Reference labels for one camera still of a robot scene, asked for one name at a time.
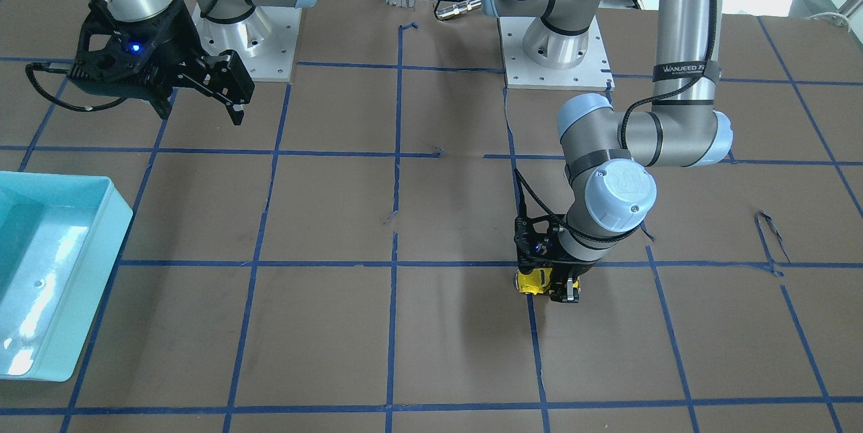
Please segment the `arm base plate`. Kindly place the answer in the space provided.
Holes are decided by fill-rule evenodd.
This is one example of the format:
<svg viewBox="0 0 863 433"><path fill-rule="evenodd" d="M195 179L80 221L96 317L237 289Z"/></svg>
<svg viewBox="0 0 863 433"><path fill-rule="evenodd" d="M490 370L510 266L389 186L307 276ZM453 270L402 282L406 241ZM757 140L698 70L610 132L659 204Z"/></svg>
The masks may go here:
<svg viewBox="0 0 863 433"><path fill-rule="evenodd" d="M216 24L201 18L197 6L192 20L209 54L235 50L255 82L289 83L302 13L299 8L257 7L243 21Z"/></svg>
<svg viewBox="0 0 863 433"><path fill-rule="evenodd" d="M596 18L586 32L564 36L539 18L500 18L500 46L509 88L604 91L616 88Z"/></svg>

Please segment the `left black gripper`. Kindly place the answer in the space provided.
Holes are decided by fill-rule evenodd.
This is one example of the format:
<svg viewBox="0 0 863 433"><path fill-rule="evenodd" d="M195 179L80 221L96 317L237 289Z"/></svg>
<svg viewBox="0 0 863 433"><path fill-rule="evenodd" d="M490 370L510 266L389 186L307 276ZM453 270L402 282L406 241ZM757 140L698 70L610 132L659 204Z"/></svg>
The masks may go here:
<svg viewBox="0 0 863 433"><path fill-rule="evenodd" d="M592 269L597 260L584 261L566 252L549 255L552 264L552 282L549 284L549 300L561 304L578 304L580 301L579 277Z"/></svg>

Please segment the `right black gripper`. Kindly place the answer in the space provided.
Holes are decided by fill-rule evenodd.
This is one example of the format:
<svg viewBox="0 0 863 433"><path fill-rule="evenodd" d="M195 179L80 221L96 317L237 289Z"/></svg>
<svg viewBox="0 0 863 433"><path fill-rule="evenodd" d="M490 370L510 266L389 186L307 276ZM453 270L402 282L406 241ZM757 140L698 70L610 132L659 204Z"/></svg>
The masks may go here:
<svg viewBox="0 0 863 433"><path fill-rule="evenodd" d="M184 0L137 22L114 18L107 0L90 0L90 13L78 37L68 79L87 94L147 99L160 119L169 119L175 93L192 88L224 105L240 126L244 105L255 91L249 71L235 50L204 55Z"/></svg>

